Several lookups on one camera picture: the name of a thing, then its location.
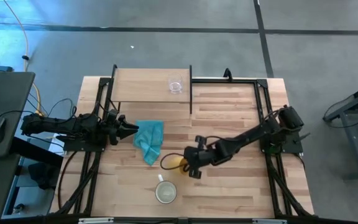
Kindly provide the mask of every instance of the concrete floor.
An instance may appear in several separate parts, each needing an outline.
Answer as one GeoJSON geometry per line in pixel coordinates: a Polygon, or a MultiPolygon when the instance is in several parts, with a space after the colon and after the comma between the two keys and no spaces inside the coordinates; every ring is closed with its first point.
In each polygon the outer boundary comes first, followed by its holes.
{"type": "MultiPolygon", "coordinates": [[[[252,0],[10,1],[25,24],[116,27],[256,29],[252,0]]],[[[266,29],[358,30],[357,0],[260,0],[266,29]]],[[[0,1],[0,23],[16,23],[0,1]]],[[[27,32],[29,71],[36,73],[42,103],[77,100],[83,76],[110,75],[112,65],[186,68],[194,76],[265,78],[259,34],[156,32],[27,32]]],[[[267,35],[274,77],[284,78],[288,97],[305,122],[306,175],[315,213],[358,221],[356,159],[344,131],[321,120],[326,108],[358,90],[358,35],[267,35]]],[[[0,65],[22,70],[24,38],[0,30],[0,65]]],[[[68,105],[54,116],[67,116],[68,105]]]]}

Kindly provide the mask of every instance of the black desk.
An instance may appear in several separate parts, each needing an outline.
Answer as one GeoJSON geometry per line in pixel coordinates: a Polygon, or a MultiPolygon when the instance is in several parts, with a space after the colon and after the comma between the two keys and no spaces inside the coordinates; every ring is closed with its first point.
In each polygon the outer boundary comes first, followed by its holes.
{"type": "MultiPolygon", "coordinates": [[[[24,109],[34,77],[31,72],[0,72],[0,114],[24,109]]],[[[57,167],[62,163],[61,156],[14,137],[21,115],[17,112],[4,115],[7,123],[4,140],[0,143],[0,218],[20,156],[57,167]]]]}

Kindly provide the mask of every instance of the wooden board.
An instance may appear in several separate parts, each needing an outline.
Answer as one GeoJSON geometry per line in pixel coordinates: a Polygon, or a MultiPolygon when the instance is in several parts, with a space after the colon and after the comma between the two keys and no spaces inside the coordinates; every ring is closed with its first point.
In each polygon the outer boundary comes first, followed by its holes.
{"type": "Polygon", "coordinates": [[[190,102],[188,69],[118,68],[114,76],[112,101],[116,102],[190,102]],[[182,93],[172,94],[168,79],[181,77],[182,93]]]}
{"type": "MultiPolygon", "coordinates": [[[[79,113],[92,110],[98,82],[99,77],[84,77],[78,100],[79,113]]],[[[288,104],[282,79],[269,79],[268,85],[274,110],[288,104]]],[[[197,84],[193,86],[193,96],[192,115],[186,103],[121,103],[121,113],[129,122],[164,120],[164,141],[159,158],[171,152],[183,153],[186,146],[196,146],[194,138],[198,134],[231,137],[258,124],[254,89],[250,85],[197,84]]],[[[203,177],[196,180],[162,170],[159,160],[148,166],[132,141],[133,138],[123,139],[117,146],[108,146],[103,153],[92,216],[273,217],[265,159],[257,142],[242,148],[229,162],[201,168],[203,177]],[[178,197],[171,204],[162,205],[155,198],[158,174],[177,187],[178,197]]],[[[84,153],[79,152],[64,175],[63,202],[78,185],[83,156],[84,153]]],[[[290,190],[304,208],[313,213],[301,162],[293,155],[284,154],[283,164],[290,190]]],[[[284,211],[280,190],[278,194],[284,211]]],[[[55,193],[51,212],[56,210],[55,193]]]]}

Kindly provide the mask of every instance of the yellow cable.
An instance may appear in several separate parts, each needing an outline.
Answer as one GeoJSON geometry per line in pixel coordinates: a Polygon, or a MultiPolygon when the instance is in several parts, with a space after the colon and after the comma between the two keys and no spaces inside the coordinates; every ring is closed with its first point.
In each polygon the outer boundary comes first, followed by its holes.
{"type": "MultiPolygon", "coordinates": [[[[6,0],[3,0],[4,3],[6,4],[6,6],[9,8],[9,10],[11,10],[13,16],[16,18],[17,22],[19,23],[20,27],[22,28],[23,34],[24,34],[24,38],[25,38],[25,56],[28,56],[29,54],[29,40],[27,39],[27,34],[25,33],[24,27],[22,25],[22,23],[20,22],[19,18],[16,16],[15,12],[13,11],[13,9],[10,7],[10,5],[6,2],[6,0]]],[[[27,60],[23,59],[24,63],[23,63],[23,71],[27,71],[27,60]]],[[[40,92],[37,88],[37,86],[35,85],[35,83],[32,83],[32,86],[35,89],[35,92],[37,94],[37,100],[38,100],[38,105],[37,105],[37,110],[35,111],[35,113],[44,116],[44,114],[41,111],[41,96],[40,96],[40,92]]]]}

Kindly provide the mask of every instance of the teal cloth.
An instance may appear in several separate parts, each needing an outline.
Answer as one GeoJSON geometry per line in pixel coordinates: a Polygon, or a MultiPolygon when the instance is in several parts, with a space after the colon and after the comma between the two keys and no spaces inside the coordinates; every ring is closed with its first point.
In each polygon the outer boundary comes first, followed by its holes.
{"type": "Polygon", "coordinates": [[[139,130],[135,134],[134,146],[142,149],[143,159],[153,165],[160,155],[163,139],[163,121],[136,121],[139,130]]]}

